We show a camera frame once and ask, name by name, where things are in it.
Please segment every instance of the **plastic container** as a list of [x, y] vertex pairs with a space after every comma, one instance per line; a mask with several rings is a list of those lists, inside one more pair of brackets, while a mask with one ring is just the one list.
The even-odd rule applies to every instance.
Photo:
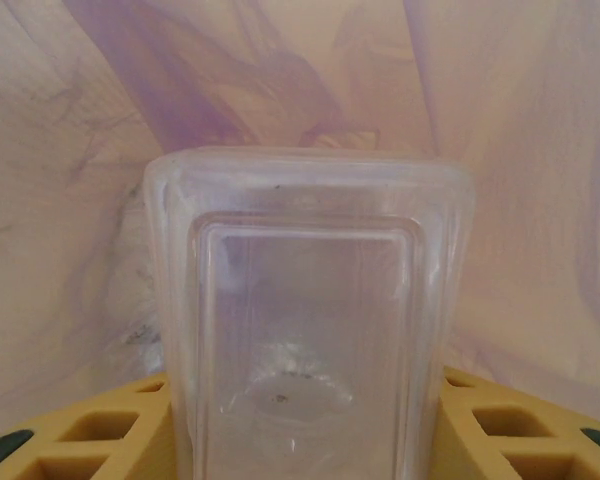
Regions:
[[426, 478], [470, 178], [203, 149], [145, 195], [181, 478]]

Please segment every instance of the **clear plastic container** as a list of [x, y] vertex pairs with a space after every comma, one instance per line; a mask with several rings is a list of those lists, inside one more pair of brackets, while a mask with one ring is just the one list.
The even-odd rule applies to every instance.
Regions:
[[145, 178], [181, 478], [426, 478], [470, 178], [245, 148]]

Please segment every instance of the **transparent plastic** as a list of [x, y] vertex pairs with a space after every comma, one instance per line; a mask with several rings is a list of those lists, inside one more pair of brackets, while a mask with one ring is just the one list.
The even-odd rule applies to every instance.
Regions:
[[470, 178], [203, 149], [145, 195], [180, 477], [426, 478]]

